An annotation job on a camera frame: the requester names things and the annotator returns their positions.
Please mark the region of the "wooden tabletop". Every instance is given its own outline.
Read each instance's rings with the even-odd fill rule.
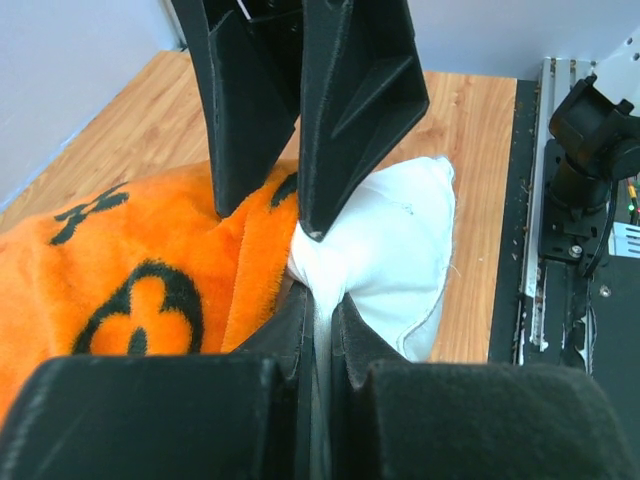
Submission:
[[[381,166],[448,156],[457,195],[455,253],[431,360],[487,359],[516,80],[426,73],[426,117]],[[295,136],[283,159],[295,161]],[[159,53],[0,215],[0,232],[96,190],[208,159],[200,97],[187,54]]]

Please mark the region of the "wooden table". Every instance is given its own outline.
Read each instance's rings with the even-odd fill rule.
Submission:
[[[516,80],[426,73],[426,117],[386,158],[447,155],[456,169],[455,253],[433,361],[485,362],[502,232]],[[283,159],[297,157],[297,137]],[[208,159],[200,97],[187,54],[162,52],[0,216],[27,215],[96,190]]]

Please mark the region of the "white fabric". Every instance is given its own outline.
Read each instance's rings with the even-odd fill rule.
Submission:
[[[331,315],[348,292],[396,351],[427,359],[452,254],[453,176],[444,157],[403,162],[367,177],[321,243],[297,226],[288,270],[313,293],[319,346],[329,341]]]

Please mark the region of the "wood grain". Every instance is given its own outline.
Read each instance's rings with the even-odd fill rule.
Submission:
[[[455,254],[431,360],[484,362],[493,312],[516,80],[427,73],[427,116],[380,168],[447,155],[456,168]],[[291,139],[282,161],[297,160]],[[208,158],[189,56],[162,52],[0,216],[0,232],[96,190]]]

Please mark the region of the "orange fabric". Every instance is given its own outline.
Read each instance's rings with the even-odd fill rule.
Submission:
[[[0,424],[53,356],[224,353],[271,316],[297,221],[293,172],[276,167],[220,220],[209,171],[124,184],[0,236]]]

